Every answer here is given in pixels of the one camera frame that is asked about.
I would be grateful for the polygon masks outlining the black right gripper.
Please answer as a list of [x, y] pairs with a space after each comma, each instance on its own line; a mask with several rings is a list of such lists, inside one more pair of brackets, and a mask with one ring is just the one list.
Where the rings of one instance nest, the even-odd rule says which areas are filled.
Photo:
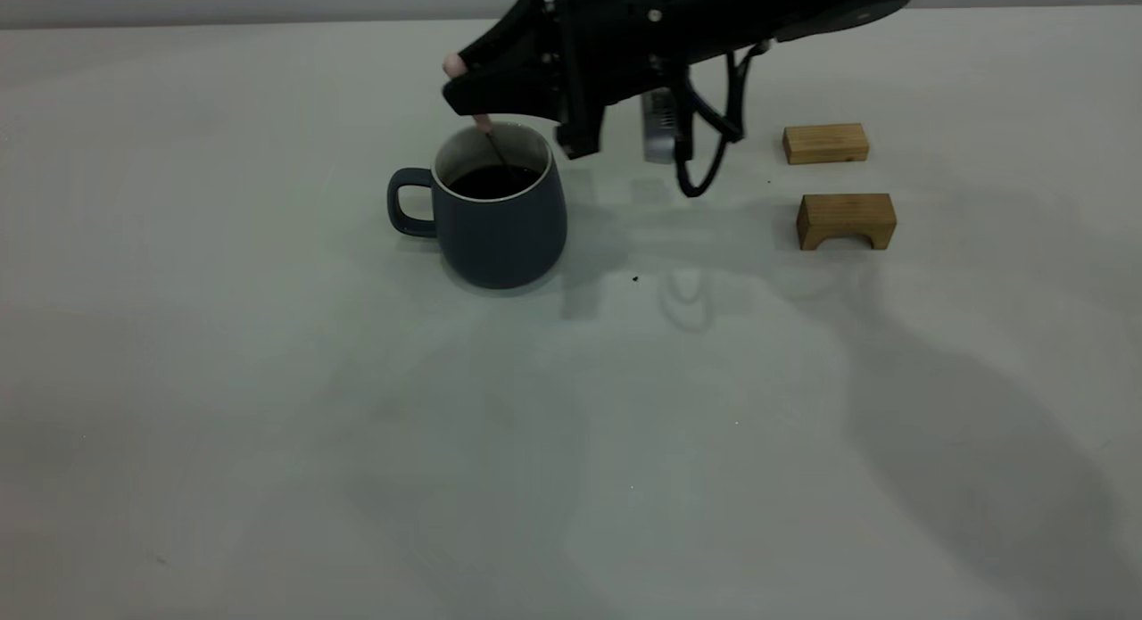
[[684, 107], [683, 45], [692, 0], [517, 0], [443, 65], [442, 95], [461, 116], [498, 113], [558, 121], [568, 158], [600, 152], [610, 105], [671, 92]]

